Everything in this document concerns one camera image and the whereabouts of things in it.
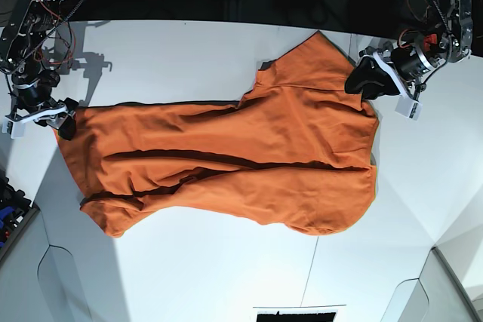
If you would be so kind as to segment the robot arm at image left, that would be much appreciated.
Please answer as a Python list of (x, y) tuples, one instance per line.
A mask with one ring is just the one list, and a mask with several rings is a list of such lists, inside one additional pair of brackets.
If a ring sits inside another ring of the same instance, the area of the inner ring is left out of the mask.
[(78, 102), (56, 100), (73, 65), (80, 20), (201, 20), (367, 32), (383, 0), (10, 0), (1, 13), (1, 71), (12, 99), (5, 126), (18, 136), (34, 122), (73, 138)]

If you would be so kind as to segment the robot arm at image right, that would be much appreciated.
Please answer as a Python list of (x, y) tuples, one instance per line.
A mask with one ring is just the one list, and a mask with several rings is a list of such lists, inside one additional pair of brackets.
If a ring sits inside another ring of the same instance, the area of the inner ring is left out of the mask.
[(429, 80), (471, 54), (472, 0), (425, 0), (413, 28), (395, 41), (366, 47), (345, 83), (347, 93), (365, 100), (402, 96), (417, 101)]

